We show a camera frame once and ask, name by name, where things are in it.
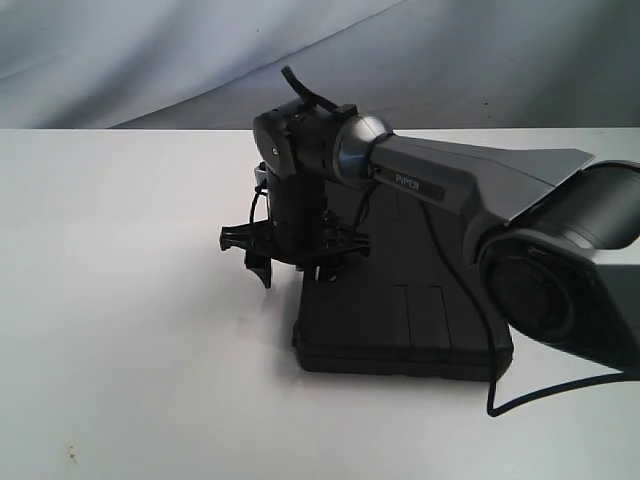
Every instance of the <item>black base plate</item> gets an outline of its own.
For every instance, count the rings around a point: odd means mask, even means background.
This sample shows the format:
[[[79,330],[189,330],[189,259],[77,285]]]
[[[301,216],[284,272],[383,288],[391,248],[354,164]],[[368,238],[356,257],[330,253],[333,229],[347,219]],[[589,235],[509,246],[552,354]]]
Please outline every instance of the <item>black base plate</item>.
[[[351,219],[361,192],[327,185],[329,207]],[[457,220],[430,209],[445,253],[460,265]],[[349,256],[334,282],[305,271],[293,343],[309,371],[489,379],[489,349],[473,304],[436,254],[417,200],[381,186],[361,231],[371,236],[368,258]],[[462,268],[491,323],[499,375],[513,343],[489,305],[474,270]]]

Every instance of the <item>white tabletop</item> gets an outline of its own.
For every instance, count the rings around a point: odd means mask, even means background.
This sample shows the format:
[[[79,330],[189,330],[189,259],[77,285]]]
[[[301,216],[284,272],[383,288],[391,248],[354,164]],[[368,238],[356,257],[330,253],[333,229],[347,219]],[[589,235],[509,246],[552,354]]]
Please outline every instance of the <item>white tabletop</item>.
[[[636,159],[640,129],[421,131]],[[0,478],[632,479],[640,386],[498,419],[486,386],[310,374],[300,278],[265,291],[222,225],[259,161],[236,131],[0,131]],[[499,400],[607,371],[514,334]]]

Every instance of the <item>robotic arm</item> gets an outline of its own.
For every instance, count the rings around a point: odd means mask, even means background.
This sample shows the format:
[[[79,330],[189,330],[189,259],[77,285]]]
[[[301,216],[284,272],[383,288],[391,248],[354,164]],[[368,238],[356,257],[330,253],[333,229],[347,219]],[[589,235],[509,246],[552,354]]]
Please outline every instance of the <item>robotic arm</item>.
[[[375,246],[357,229],[369,197],[386,184],[419,199],[425,212],[455,215],[462,259],[446,264],[458,281],[460,269],[478,269],[484,293],[511,326],[554,348],[639,373],[640,164],[593,164],[579,150],[402,137],[354,105],[337,106],[311,92],[288,67],[283,74],[299,98],[254,120],[264,162],[256,169],[251,219],[223,228],[220,238],[223,250],[246,251],[245,265],[267,288],[271,259],[315,268],[329,281],[347,268],[349,255],[368,255]],[[353,224],[328,211],[325,181],[365,191]],[[268,219],[255,222],[264,190]],[[429,215],[427,221],[433,222]],[[429,229],[444,256],[441,227]]]

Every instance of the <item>white table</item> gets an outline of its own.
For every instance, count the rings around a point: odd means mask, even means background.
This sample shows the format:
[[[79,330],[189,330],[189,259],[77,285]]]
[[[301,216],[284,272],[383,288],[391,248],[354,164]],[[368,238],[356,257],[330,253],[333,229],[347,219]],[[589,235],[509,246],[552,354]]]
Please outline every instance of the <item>white table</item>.
[[[640,155],[640,129],[410,132]],[[309,374],[300,278],[222,253],[249,132],[0,131],[0,478],[640,477],[640,386],[484,413],[486,386]],[[499,399],[604,367],[515,334]]]

